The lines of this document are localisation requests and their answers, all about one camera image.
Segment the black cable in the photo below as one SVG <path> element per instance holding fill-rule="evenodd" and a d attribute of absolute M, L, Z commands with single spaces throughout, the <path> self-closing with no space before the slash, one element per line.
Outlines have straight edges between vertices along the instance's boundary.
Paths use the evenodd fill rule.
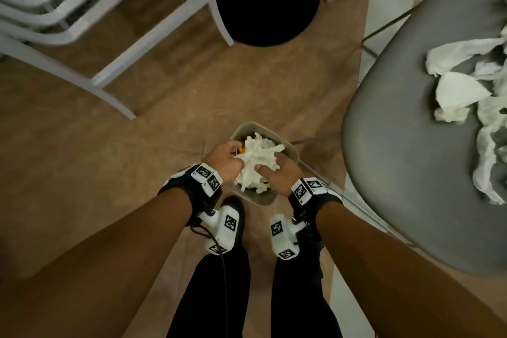
<path fill-rule="evenodd" d="M 198 231 L 195 231 L 194 227 L 199 227 L 199 228 L 203 229 L 204 231 L 206 231 L 208 233 L 208 235 L 203 234 L 203 233 L 198 232 Z M 225 260 L 224 260 L 224 254 L 222 252 L 222 247 L 220 247 L 217 239 L 214 237 L 214 235 L 211 233 L 211 231 L 209 231 L 206 227 L 204 227 L 202 225 L 190 226 L 190 230 L 192 232 L 194 232 L 195 234 L 201 235 L 201 236 L 206 237 L 208 239 L 213 239 L 213 242 L 215 242 L 215 245 L 217 245 L 217 251 L 219 252 L 220 260 L 222 261 L 222 268 L 224 269 L 225 338 L 227 338 L 227 336 L 229 335 L 228 334 L 229 333 L 229 311 L 228 311 L 228 308 L 227 308 L 227 275 L 226 275 L 226 272 L 225 272 Z"/>

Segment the tissue pile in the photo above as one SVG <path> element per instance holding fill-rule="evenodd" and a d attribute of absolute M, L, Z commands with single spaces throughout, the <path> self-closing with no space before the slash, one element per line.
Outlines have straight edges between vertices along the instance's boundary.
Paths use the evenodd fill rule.
<path fill-rule="evenodd" d="M 272 170 L 280 168 L 276 164 L 276 152 L 285 149 L 283 144 L 278 146 L 271 139 L 263 138 L 261 134 L 255 133 L 255 139 L 247 137 L 245 140 L 245 152 L 234 156 L 245 162 L 245 167 L 241 170 L 238 177 L 234 181 L 235 184 L 241 185 L 241 191 L 245 188 L 255 188 L 257 194 L 263 193 L 270 188 L 267 180 L 255 171 L 256 165 L 266 165 Z"/>
<path fill-rule="evenodd" d="M 485 193 L 489 202 L 503 205 L 505 201 L 493 189 L 491 169 L 496 163 L 495 147 L 492 134 L 502 127 L 507 127 L 507 59 L 503 65 L 494 62 L 478 62 L 471 75 L 452 72 L 459 65 L 474 55 L 485 55 L 493 48 L 504 45 L 507 41 L 507 26 L 500 38 L 468 40 L 449 43 L 432 49 L 426 56 L 428 74 L 440 75 L 436 87 L 436 120 L 464 123 L 470 111 L 470 105 L 477 104 L 477 115 L 483 127 L 477 135 L 478 165 L 472 175 L 473 185 Z M 488 85 L 491 92 L 479 80 L 492 82 Z M 497 150 L 502 161 L 507 163 L 507 146 Z"/>

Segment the gray chair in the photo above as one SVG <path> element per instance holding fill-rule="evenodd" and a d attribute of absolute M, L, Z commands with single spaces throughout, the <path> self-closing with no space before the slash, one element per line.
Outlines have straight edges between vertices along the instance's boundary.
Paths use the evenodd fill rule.
<path fill-rule="evenodd" d="M 477 117 L 461 126 L 433 119 L 436 79 L 424 58 L 445 43 L 497 37 L 506 22 L 505 0 L 423 0 L 361 83 L 342 128 L 347 171 L 368 205 L 435 259 L 478 275 L 507 270 L 507 205 L 488 204 L 472 185 Z M 492 180 L 507 199 L 506 179 L 498 162 Z"/>

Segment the wooden floor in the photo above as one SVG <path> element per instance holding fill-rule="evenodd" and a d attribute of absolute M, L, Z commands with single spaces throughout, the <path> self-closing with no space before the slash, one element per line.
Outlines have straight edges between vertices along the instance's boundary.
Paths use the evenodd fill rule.
<path fill-rule="evenodd" d="M 184 0 L 125 0 L 85 37 L 43 52 L 92 76 Z M 288 140 L 340 130 L 358 82 L 368 0 L 322 2 L 296 39 L 272 48 L 228 47 L 207 9 L 107 90 L 129 121 L 84 90 L 15 59 L 0 63 L 0 286 L 27 278 L 71 246 L 128 214 L 241 123 Z M 343 185 L 338 140 L 300 149 Z M 245 337 L 269 336 L 275 256 L 268 219 L 288 201 L 247 206 L 252 270 Z M 204 240 L 184 230 L 127 336 L 165 336 Z M 324 251 L 329 297 L 333 264 Z"/>

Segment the wrist strap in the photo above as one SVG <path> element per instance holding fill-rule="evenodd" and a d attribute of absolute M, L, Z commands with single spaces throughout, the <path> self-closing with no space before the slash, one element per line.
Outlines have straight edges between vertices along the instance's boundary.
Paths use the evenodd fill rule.
<path fill-rule="evenodd" d="M 315 218 L 322 206 L 331 201 L 343 203 L 336 191 L 317 178 L 298 179 L 291 190 L 288 200 L 295 219 L 304 220 L 312 228 L 315 227 Z"/>
<path fill-rule="evenodd" d="M 158 194 L 170 188 L 178 187 L 185 191 L 192 204 L 192 217 L 187 226 L 192 225 L 202 213 L 211 213 L 217 204 L 223 181 L 219 173 L 206 163 L 192 165 L 172 175 L 159 190 Z"/>

